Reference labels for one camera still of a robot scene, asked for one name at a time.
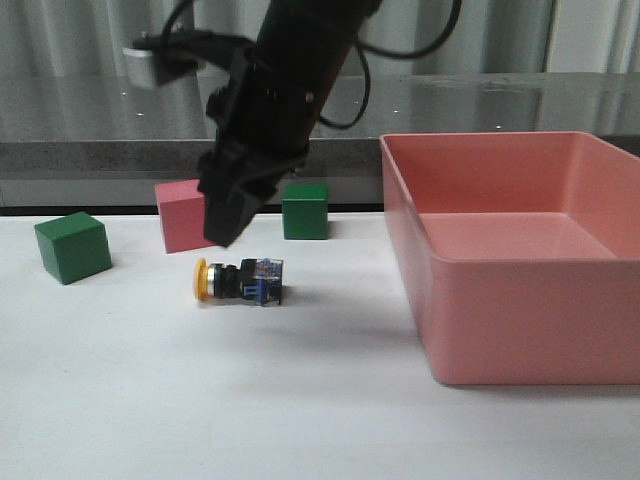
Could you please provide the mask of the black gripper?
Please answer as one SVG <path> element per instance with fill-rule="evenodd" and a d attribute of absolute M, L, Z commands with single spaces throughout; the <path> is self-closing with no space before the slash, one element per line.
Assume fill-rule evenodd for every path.
<path fill-rule="evenodd" d="M 215 146 L 198 162 L 205 194 L 204 236 L 229 247 L 274 195 L 280 179 L 302 165 L 330 87 L 294 82 L 255 54 L 236 50 L 229 82 L 210 95 Z"/>

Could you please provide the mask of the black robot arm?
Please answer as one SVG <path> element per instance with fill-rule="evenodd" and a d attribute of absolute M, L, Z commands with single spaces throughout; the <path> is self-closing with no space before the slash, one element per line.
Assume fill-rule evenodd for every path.
<path fill-rule="evenodd" d="M 203 155 L 198 189 L 220 202 L 240 192 L 268 199 L 303 163 L 318 122 L 363 22 L 377 1 L 272 1 L 255 43 L 232 57 L 228 84 L 206 113 L 216 144 Z"/>

